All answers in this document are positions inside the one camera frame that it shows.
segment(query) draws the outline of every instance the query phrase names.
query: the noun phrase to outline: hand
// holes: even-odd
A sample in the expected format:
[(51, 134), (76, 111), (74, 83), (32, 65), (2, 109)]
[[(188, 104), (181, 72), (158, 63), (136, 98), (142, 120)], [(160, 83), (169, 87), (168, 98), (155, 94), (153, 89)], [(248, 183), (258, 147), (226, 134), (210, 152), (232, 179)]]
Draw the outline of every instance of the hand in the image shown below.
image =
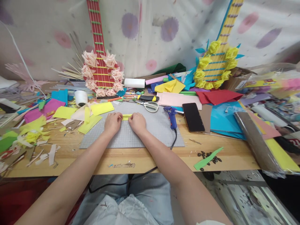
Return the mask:
[(115, 135), (120, 129), (122, 119), (123, 115), (120, 112), (109, 113), (105, 120), (104, 131)]
[(130, 118), (128, 118), (129, 125), (133, 129), (133, 131), (139, 135), (145, 132), (146, 129), (146, 120), (142, 114), (138, 112), (134, 112)]

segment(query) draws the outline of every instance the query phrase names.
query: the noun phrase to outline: wooden table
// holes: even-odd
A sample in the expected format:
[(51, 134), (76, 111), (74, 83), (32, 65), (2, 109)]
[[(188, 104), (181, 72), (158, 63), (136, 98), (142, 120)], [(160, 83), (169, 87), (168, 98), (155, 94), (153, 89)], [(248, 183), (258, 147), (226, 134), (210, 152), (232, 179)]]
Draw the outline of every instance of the wooden table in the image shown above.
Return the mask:
[[(177, 115), (176, 120), (186, 146), (174, 147), (173, 151), (192, 171), (196, 171), (194, 164), (202, 159), (202, 157), (197, 156), (197, 153), (200, 151), (207, 153), (213, 152), (220, 147), (224, 147), (224, 149), (218, 153), (218, 157), (222, 159), (222, 162), (217, 162), (217, 164), (211, 163), (210, 166), (204, 168), (205, 171), (259, 169), (245, 141), (201, 133), (190, 133), (182, 115)], [(58, 163), (58, 166), (56, 168), (53, 168), (53, 166), (50, 167), (49, 161), (45, 160), (39, 166), (33, 163), (31, 166), (26, 167), (28, 160), (23, 159), (15, 165), (14, 169), (7, 174), (7, 177), (58, 176), (77, 156), (85, 151), (84, 149), (79, 149), (83, 135), (78, 134), (77, 129), (73, 132), (60, 132), (59, 128), (62, 127), (60, 121), (62, 120), (57, 120), (58, 125), (54, 125), (55, 123), (47, 125), (48, 128), (58, 128), (51, 130), (51, 137), (48, 141), (48, 143), (57, 144), (61, 147), (55, 154), (55, 161)], [(200, 142), (201, 145), (190, 141), (189, 138)], [(39, 153), (43, 148), (44, 152), (48, 153), (51, 145), (36, 147), (35, 152)], [(144, 173), (155, 166), (156, 164), (146, 148), (109, 148), (106, 149), (103, 154), (95, 170), (95, 174)]]

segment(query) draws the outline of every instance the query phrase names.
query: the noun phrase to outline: glue gun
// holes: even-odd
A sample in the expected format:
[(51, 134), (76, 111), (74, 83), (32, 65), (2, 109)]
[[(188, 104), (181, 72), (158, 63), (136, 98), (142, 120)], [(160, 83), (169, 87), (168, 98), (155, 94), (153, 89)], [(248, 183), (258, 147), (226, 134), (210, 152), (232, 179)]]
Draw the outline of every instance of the glue gun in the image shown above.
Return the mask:
[(175, 130), (177, 128), (176, 119), (175, 119), (175, 114), (177, 114), (176, 108), (166, 106), (163, 108), (163, 110), (169, 114), (171, 129)]

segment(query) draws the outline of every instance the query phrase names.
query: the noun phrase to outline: black smartphone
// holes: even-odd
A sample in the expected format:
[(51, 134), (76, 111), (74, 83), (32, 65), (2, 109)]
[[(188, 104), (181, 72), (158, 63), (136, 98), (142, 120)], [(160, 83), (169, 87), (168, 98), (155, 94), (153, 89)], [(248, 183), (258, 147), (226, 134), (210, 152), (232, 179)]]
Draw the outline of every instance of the black smartphone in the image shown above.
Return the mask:
[(196, 103), (182, 104), (189, 132), (204, 132), (205, 128)]

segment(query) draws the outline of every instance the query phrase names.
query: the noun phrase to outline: left hand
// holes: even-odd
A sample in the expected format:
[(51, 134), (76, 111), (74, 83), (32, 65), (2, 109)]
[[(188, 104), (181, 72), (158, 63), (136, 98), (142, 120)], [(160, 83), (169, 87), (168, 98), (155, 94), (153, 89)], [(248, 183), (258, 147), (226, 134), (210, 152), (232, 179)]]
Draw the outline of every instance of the left hand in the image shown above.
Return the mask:
[(120, 112), (109, 113), (105, 120), (104, 131), (115, 135), (120, 129), (122, 119), (123, 115)]

